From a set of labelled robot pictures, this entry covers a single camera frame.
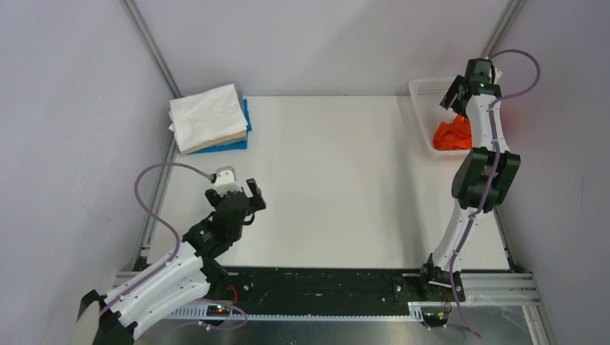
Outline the orange t-shirt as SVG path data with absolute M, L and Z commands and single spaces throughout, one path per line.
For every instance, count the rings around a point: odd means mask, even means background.
M 458 114 L 451 122 L 441 122 L 432 137 L 432 146 L 439 151 L 470 150 L 473 147 L 470 120 Z

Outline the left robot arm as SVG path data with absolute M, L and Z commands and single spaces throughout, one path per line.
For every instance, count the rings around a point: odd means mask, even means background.
M 246 181 L 251 194 L 218 172 L 205 192 L 213 211 L 193 225 L 178 246 L 131 280 L 101 294 L 81 298 L 71 344 L 135 344 L 151 326 L 181 306 L 202 298 L 217 299 L 227 289 L 227 271 L 216 258 L 242 237 L 255 213 L 266 208 L 256 180 Z

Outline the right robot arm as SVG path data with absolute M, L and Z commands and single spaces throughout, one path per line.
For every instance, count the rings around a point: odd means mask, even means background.
M 454 209 L 434 251 L 420 269 L 418 291 L 427 301 L 445 302 L 460 285 L 462 253 L 481 219 L 504 202 L 521 165 L 501 125 L 501 89 L 489 59 L 471 59 L 440 102 L 470 122 L 472 147 L 454 175 Z

